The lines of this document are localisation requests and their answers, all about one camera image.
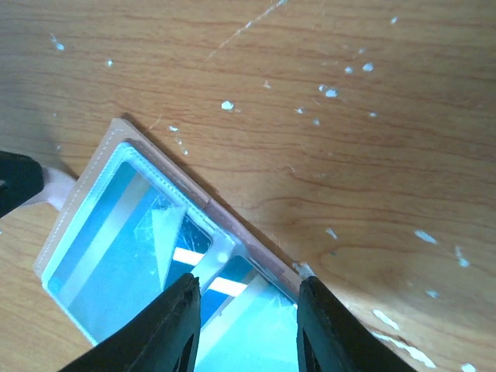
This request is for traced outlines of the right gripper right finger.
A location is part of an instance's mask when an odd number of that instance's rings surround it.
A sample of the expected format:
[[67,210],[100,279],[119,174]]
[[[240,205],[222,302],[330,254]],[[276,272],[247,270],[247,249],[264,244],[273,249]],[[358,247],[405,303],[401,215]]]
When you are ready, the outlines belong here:
[[315,276],[304,279],[297,309],[300,371],[413,371],[374,337]]

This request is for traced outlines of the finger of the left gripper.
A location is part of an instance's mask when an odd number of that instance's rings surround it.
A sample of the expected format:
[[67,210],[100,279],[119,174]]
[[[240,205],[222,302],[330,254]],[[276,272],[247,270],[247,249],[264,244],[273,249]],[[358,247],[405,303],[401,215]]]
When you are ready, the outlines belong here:
[[38,195],[43,168],[31,157],[1,151],[1,217]]

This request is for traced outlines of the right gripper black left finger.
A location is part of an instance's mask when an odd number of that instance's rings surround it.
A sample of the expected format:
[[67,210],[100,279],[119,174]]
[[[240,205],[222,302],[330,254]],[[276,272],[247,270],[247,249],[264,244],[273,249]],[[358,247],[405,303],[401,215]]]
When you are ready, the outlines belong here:
[[193,371],[201,328],[199,280],[182,275],[114,335],[63,371]]

